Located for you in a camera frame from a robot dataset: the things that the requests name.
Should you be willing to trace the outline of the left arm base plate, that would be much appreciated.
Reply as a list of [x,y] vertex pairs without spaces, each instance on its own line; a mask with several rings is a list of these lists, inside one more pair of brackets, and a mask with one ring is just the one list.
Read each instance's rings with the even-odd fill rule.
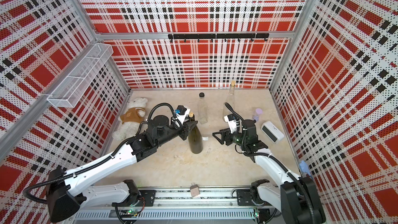
[[152,207],[156,190],[140,190],[139,193],[129,194],[127,198],[121,203],[112,203],[112,207],[129,207],[129,206],[144,206]]

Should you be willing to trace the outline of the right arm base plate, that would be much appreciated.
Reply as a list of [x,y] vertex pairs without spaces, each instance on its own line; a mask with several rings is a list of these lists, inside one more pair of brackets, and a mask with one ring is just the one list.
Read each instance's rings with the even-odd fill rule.
[[265,201],[261,200],[258,192],[254,188],[238,189],[236,191],[237,203],[239,206],[263,206]]

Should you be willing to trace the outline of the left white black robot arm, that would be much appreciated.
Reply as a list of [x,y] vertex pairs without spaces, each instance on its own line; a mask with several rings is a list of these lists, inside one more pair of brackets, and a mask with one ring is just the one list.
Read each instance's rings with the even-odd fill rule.
[[132,204],[139,195],[132,180],[104,188],[93,187],[93,184],[151,156],[160,146],[176,137],[186,140],[197,124],[195,120],[187,120],[179,129],[170,124],[167,116],[159,115],[148,122],[147,130],[124,140],[113,152],[75,169],[51,171],[48,176],[50,183],[46,186],[50,221],[64,221],[85,206],[105,203],[118,203],[122,206]]

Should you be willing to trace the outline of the small clear black-capped bottle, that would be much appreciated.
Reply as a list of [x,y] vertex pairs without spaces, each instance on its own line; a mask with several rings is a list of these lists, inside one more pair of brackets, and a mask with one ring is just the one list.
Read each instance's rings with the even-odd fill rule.
[[207,103],[205,101],[205,93],[204,92],[201,92],[199,94],[198,114],[199,114],[199,122],[201,124],[205,124],[208,122]]

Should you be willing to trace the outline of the tall clear corked bottle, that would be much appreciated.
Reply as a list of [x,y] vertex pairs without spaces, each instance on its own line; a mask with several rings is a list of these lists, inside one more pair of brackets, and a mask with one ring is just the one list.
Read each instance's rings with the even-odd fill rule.
[[[230,83],[230,88],[229,88],[229,93],[227,95],[227,98],[225,100],[225,103],[228,103],[231,108],[234,108],[235,106],[235,84],[236,82],[233,80]],[[222,114],[222,120],[224,122],[227,122],[228,120],[225,120],[225,116],[232,114],[230,109],[223,104],[223,114]]]

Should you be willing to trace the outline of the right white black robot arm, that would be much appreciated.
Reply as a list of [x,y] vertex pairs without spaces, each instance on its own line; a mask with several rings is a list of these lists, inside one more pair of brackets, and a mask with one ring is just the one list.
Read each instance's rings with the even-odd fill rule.
[[287,224],[323,224],[325,212],[316,184],[310,177],[301,177],[280,162],[259,140],[255,121],[240,121],[233,115],[226,116],[227,129],[212,135],[222,145],[236,144],[244,156],[260,166],[276,183],[265,180],[253,182],[251,197],[255,204],[269,203],[278,210]]

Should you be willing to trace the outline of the dark green wine bottle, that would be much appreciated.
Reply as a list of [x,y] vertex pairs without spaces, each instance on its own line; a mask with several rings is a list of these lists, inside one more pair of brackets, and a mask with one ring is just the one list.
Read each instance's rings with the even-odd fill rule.
[[198,125],[196,124],[188,135],[190,150],[193,154],[199,154],[203,150],[203,140]]

